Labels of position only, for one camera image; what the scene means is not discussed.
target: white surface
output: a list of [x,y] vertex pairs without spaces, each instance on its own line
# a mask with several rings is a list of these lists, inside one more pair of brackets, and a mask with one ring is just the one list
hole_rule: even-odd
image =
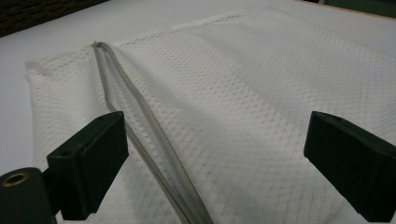
[[[24,62],[80,49],[93,40],[120,42],[156,28],[270,3],[303,20],[396,57],[396,22],[285,1],[111,1],[0,38],[0,173],[32,164],[32,109]],[[364,223],[343,210],[330,223]]]

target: wicker basket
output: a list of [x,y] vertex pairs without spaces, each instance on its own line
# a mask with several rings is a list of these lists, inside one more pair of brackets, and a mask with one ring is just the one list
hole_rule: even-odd
[[107,0],[0,0],[0,37]]

